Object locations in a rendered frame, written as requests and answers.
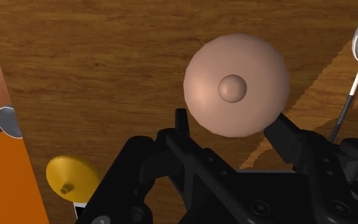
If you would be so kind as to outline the yellow round lid with knob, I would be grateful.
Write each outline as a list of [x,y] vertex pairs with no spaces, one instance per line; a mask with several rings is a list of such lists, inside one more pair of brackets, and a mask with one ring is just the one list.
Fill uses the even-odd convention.
[[83,159],[60,155],[48,162],[46,179],[51,189],[63,199],[87,203],[97,189],[101,175]]

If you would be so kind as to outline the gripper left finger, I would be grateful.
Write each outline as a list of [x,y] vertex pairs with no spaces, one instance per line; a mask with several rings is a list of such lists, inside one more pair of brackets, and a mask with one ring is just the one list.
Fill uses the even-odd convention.
[[176,110],[175,127],[156,139],[134,136],[125,143],[75,224],[153,224],[144,198],[164,176],[187,209],[178,224],[253,224],[250,203],[233,184],[238,172],[190,138],[185,109]]

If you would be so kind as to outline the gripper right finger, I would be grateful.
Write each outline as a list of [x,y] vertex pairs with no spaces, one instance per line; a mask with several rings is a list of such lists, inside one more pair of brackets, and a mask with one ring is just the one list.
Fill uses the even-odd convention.
[[308,176],[317,224],[358,224],[358,138],[330,143],[284,114],[263,133],[285,163]]

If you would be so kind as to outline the pink round lid with knob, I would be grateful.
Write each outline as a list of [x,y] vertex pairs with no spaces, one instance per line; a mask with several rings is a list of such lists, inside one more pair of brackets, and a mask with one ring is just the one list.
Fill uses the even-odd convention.
[[265,129],[284,110],[290,76],[270,43],[227,34],[194,54],[183,90],[189,112],[202,127],[224,137],[246,137]]

